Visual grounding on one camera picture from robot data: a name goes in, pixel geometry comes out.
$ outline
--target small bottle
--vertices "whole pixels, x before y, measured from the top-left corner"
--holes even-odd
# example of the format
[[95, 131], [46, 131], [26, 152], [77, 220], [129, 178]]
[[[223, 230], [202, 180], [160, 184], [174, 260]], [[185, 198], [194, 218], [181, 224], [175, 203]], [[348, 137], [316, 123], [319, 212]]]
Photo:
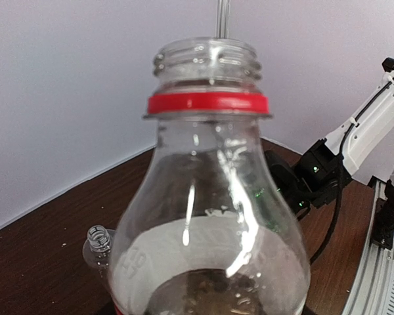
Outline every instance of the small bottle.
[[87, 231], [87, 239], [83, 244], [85, 262], [107, 291], [109, 291], [107, 270], [114, 234], [114, 230], [95, 225]]
[[263, 155], [254, 49], [187, 39], [154, 65], [158, 141], [110, 257], [118, 314], [300, 315], [310, 267]]

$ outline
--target wall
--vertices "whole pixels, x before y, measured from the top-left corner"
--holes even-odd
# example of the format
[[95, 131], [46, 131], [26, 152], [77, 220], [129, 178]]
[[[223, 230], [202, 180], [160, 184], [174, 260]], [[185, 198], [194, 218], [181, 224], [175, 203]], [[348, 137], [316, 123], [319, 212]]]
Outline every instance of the wall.
[[216, 1], [0, 0], [0, 227], [154, 143], [152, 58]]
[[[231, 0], [231, 9], [230, 36], [252, 44], [264, 66], [274, 118], [263, 134], [299, 153], [374, 92], [394, 57], [394, 1]], [[393, 166], [394, 130], [355, 178], [386, 180]]]

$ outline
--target clear plastic bottle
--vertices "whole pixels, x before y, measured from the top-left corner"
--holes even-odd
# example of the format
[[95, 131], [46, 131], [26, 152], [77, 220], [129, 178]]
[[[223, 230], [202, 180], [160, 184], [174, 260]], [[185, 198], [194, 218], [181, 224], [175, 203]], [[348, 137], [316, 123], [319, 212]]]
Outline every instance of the clear plastic bottle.
[[309, 263], [263, 157], [254, 49], [188, 39], [154, 64], [158, 142], [110, 257], [118, 314], [299, 315]]
[[114, 230], [95, 225], [87, 231], [87, 239], [83, 244], [83, 259], [108, 291], [107, 273], [114, 234]]

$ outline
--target dark wood tabletop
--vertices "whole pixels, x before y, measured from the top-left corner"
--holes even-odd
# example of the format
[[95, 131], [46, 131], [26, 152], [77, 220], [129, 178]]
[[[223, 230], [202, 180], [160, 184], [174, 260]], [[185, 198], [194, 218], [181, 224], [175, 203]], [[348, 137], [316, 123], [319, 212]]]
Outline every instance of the dark wood tabletop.
[[[270, 142], [290, 163], [299, 156]], [[71, 189], [0, 230], [0, 314], [110, 315], [110, 296], [83, 262], [87, 230], [115, 228], [146, 173], [146, 152]], [[312, 266], [307, 305], [340, 315], [349, 295], [371, 216], [373, 191], [352, 182], [344, 191], [336, 231]], [[311, 256], [322, 242], [334, 204], [313, 209], [301, 226]]]

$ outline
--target cable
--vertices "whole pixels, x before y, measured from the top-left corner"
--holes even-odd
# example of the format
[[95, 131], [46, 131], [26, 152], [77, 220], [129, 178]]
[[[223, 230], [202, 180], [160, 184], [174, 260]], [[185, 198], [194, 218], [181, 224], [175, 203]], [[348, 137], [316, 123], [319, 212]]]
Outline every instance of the cable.
[[[367, 111], [367, 109], [372, 105], [373, 102], [376, 101], [376, 99], [386, 90], [389, 88], [391, 84], [394, 84], [394, 77], [392, 78], [391, 81], [388, 81], [370, 100], [369, 102], [360, 110], [360, 112], [356, 115], [355, 121], [357, 122], [359, 118]], [[313, 264], [315, 261], [321, 256], [322, 252], [325, 250], [327, 247], [328, 243], [330, 243], [331, 237], [334, 233], [334, 230], [336, 229], [337, 221], [339, 218], [339, 213], [340, 213], [340, 208], [341, 208], [341, 199], [343, 195], [343, 172], [344, 172], [344, 165], [343, 165], [343, 147], [345, 144], [345, 141], [347, 140], [347, 137], [349, 136], [350, 132], [353, 130], [353, 127], [358, 127], [359, 123], [357, 122], [358, 125], [355, 126], [354, 123], [350, 125], [348, 130], [344, 132], [343, 139], [340, 142], [340, 147], [339, 147], [339, 154], [338, 154], [338, 166], [337, 166], [337, 180], [338, 180], [338, 191], [337, 191], [337, 197], [336, 197], [336, 205], [334, 207], [334, 213], [333, 217], [331, 220], [331, 223], [328, 227], [327, 233], [324, 237], [324, 240], [322, 241], [320, 247], [317, 249], [315, 254], [311, 257], [310, 263]]]

